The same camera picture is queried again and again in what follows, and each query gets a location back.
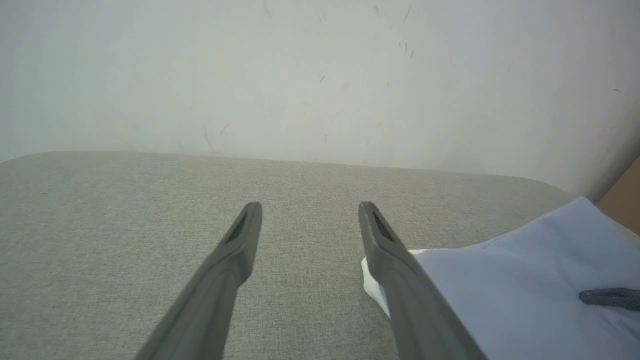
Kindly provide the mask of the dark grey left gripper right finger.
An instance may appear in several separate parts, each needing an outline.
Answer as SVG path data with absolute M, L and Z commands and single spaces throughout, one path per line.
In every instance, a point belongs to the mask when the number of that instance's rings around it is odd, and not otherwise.
M 486 355 L 373 202 L 358 207 L 371 276 L 384 289 L 402 360 L 484 360 Z

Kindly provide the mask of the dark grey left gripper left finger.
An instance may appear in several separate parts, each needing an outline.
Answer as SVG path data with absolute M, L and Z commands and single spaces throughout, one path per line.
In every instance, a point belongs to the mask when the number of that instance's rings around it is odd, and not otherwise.
M 137 360 L 221 360 L 239 287 L 251 276 L 263 208 L 249 202 L 137 352 Z

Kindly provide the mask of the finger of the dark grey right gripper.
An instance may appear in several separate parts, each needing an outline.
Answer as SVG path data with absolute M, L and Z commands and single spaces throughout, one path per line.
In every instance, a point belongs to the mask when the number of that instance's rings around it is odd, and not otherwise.
M 631 312 L 640 311 L 640 290 L 624 287 L 592 289 L 579 293 L 585 305 L 610 306 Z

